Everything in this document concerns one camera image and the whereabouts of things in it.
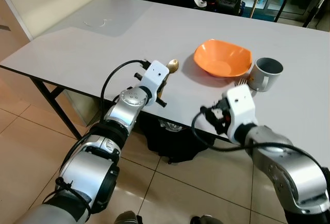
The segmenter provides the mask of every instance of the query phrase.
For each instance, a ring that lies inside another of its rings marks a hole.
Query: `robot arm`
[[[104,210],[119,174],[121,150],[139,112],[157,100],[169,69],[154,61],[141,82],[124,90],[119,101],[94,125],[82,145],[62,165],[53,196],[25,213],[17,224],[85,223]]]
[[[223,111],[222,121],[210,112],[205,116],[216,130],[224,131],[231,142],[244,147],[274,142],[292,145],[285,136],[258,126],[247,85],[232,88],[222,97],[215,107]],[[317,162],[296,150],[281,147],[264,146],[246,149],[246,152],[253,164],[273,182],[289,224],[330,223],[327,180]]]

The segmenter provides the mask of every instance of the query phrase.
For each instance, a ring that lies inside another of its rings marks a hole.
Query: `table leg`
[[[45,99],[49,102],[52,108],[56,111],[56,113],[60,116],[66,126],[70,129],[72,134],[79,140],[81,139],[81,135],[73,123],[70,121],[68,116],[65,114],[61,106],[57,103],[56,97],[58,96],[59,92],[61,91],[58,87],[53,91],[54,93],[50,92],[43,81],[37,80],[35,78],[30,78],[35,86],[39,89],[41,94],[45,97]]]

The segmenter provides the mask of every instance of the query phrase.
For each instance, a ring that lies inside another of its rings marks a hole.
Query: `white table surface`
[[[193,61],[195,49],[211,38],[251,50],[253,60],[272,57],[283,64],[273,88],[254,96],[259,124],[330,166],[330,51],[323,31],[140,0],[94,0],[1,65],[99,96],[107,75],[124,61],[178,59],[180,68],[162,95],[166,108],[154,104],[144,111],[190,125],[201,105],[213,104],[234,86],[233,79],[210,76]],[[143,69],[136,64],[116,74],[106,98],[134,86],[135,72]],[[203,118],[197,127],[215,133]]]

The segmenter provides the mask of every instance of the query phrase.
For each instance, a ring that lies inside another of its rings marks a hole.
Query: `metal cup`
[[[256,91],[268,91],[283,72],[283,66],[272,58],[260,58],[247,78],[247,84]]]

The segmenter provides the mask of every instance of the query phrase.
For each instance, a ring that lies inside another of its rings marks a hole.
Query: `fork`
[[[240,78],[238,82],[235,82],[235,86],[245,85],[248,80],[246,78]]]

